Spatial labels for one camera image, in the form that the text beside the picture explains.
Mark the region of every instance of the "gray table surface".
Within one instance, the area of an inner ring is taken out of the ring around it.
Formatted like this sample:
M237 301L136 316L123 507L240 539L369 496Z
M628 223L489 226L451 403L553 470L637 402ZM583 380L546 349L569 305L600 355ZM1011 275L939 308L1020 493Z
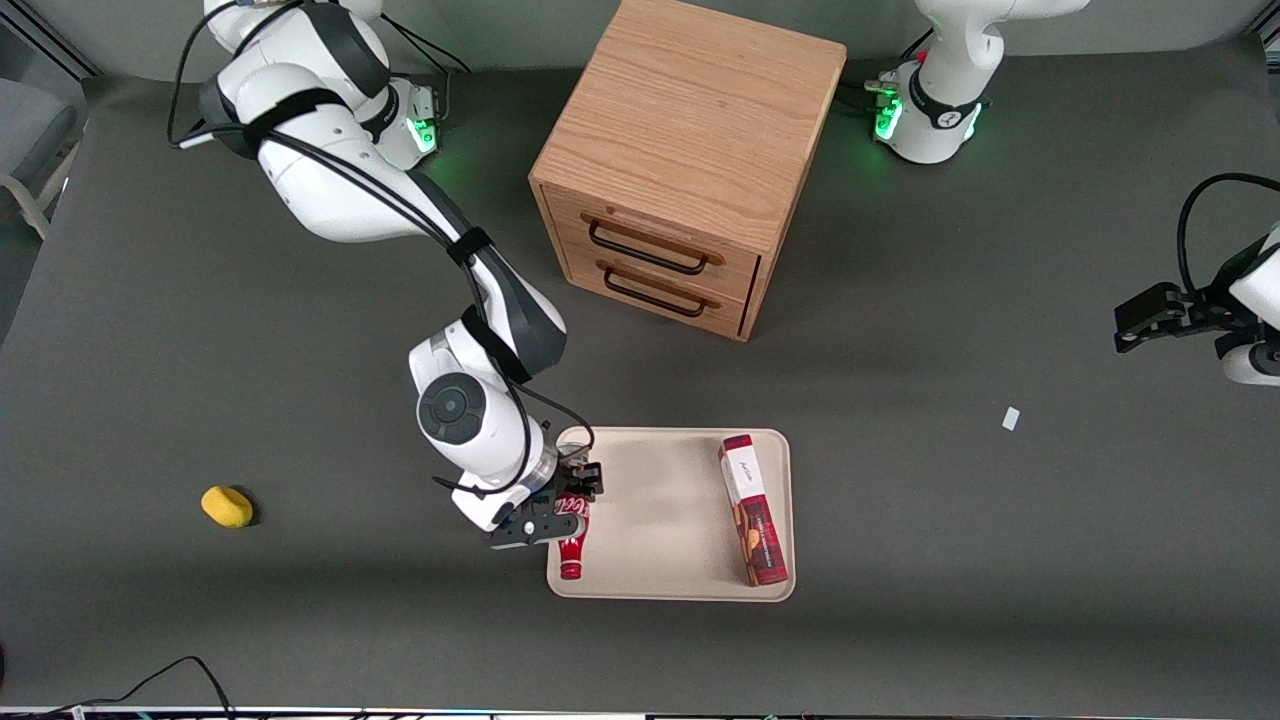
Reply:
M573 81L460 77L429 173L571 328L534 387L596 424L790 438L792 598L568 601L541 550L484 550L404 368L467 304L443 254L316 240L256 165L168 150L163 86L97 82L0 354L0 701L193 652L241 705L1280 714L1280 395L1207 337L1110 337L1175 275L1196 182L1276 172L1256 41L1011 59L938 168L837 109L749 345L561 277L525 174ZM1206 197L1199 275L1277 218ZM215 528L215 483L265 523ZM137 700L212 702L193 671Z

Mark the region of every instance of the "wooden drawer cabinet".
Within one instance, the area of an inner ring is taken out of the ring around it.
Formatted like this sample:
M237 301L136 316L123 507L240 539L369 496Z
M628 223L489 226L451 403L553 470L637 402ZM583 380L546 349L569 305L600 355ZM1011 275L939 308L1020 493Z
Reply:
M844 61L835 42L622 0L529 176L564 277L748 340Z

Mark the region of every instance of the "chair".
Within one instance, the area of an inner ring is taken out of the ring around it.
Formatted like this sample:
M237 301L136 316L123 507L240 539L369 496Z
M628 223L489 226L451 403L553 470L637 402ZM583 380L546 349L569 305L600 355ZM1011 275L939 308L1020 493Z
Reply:
M13 195L23 220L41 240L49 233L45 213L61 192L76 158L77 147L72 147L59 159L74 127L76 109L67 102L0 78L0 187Z

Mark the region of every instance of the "drawer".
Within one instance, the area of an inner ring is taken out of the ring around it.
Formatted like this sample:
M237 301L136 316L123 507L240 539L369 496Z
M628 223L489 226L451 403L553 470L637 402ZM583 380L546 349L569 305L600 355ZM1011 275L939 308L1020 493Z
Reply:
M737 340L745 304L710 292L700 292L622 264L580 255L568 260L573 284L605 297L634 305Z
M694 292L745 301L759 256L712 245L596 199L543 187L562 252L643 268L652 277Z

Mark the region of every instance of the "wooden cabinet top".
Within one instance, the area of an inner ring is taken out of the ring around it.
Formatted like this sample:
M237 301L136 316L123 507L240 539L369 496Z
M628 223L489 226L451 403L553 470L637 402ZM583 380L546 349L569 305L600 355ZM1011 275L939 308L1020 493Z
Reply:
M845 47L675 0L622 0L530 174L771 254Z

